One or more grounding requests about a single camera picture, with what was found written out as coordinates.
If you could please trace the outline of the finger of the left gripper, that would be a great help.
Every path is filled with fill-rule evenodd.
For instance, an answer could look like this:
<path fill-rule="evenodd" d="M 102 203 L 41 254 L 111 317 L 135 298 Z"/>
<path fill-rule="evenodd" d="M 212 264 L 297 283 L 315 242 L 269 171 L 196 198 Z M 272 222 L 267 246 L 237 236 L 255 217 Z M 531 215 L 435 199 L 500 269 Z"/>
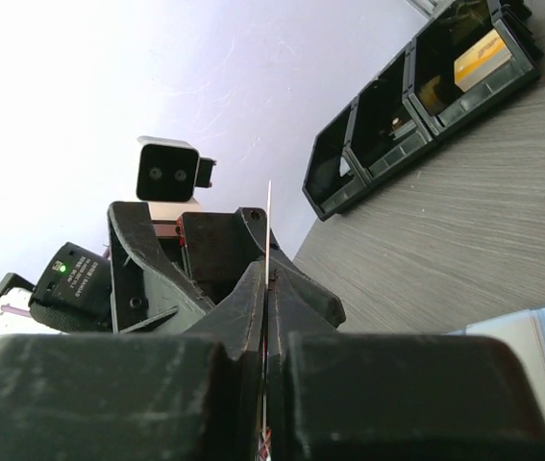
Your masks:
<path fill-rule="evenodd" d="M 235 212 L 238 244 L 247 264 L 264 257 L 266 212 L 262 208 L 240 207 Z M 340 298 L 316 280 L 302 272 L 278 245 L 270 232 L 270 256 L 273 266 L 282 267 L 299 296 L 334 328 L 346 321 Z"/>
<path fill-rule="evenodd" d="M 113 332 L 180 333 L 214 308 L 181 266 L 177 220 L 182 212 L 170 204 L 110 204 Z"/>

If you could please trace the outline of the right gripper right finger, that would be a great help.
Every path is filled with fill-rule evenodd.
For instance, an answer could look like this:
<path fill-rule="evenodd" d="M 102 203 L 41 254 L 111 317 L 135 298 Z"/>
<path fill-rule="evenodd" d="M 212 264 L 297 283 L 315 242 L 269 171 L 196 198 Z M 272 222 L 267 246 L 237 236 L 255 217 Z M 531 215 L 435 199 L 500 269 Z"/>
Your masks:
<path fill-rule="evenodd" d="M 276 460 L 545 460 L 517 355 L 473 335 L 337 331 L 273 269 L 267 421 Z"/>

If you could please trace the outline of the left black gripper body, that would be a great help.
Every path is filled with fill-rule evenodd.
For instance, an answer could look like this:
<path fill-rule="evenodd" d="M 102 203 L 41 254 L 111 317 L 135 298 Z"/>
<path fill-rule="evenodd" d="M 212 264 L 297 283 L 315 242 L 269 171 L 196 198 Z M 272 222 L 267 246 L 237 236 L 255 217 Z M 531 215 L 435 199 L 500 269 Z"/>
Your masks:
<path fill-rule="evenodd" d="M 153 228 L 167 257 L 215 304 L 258 258 L 257 246 L 231 213 L 185 212 L 175 221 L 155 221 Z"/>

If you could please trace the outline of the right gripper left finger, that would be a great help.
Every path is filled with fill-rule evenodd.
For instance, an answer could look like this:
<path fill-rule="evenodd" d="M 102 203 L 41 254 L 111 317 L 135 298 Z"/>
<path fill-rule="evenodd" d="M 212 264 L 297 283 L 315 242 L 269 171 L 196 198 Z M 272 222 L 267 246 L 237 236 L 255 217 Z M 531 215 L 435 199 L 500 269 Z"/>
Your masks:
<path fill-rule="evenodd" d="M 266 281 L 180 334 L 0 340 L 0 460 L 253 460 Z"/>

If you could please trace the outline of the gold VIP credit card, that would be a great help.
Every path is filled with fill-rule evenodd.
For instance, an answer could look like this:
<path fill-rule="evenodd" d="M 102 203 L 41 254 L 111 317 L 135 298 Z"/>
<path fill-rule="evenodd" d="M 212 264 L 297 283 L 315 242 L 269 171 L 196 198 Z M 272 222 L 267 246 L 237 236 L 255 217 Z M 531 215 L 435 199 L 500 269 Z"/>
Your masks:
<path fill-rule="evenodd" d="M 271 247 L 271 206 L 272 206 L 272 181 L 268 182 L 267 186 L 267 201 L 266 201 L 266 229 L 265 229 L 265 257 L 264 257 L 264 274 L 265 274 L 265 292 L 264 292 L 264 352 L 263 352 L 263 365 L 264 365 L 264 391 L 267 391 L 268 382 L 268 297 L 270 286 L 270 247 Z M 260 455 L 262 460 L 270 460 L 270 433 L 267 423 L 267 394 L 264 394 L 263 398 L 263 418 L 262 418 L 262 444 Z"/>

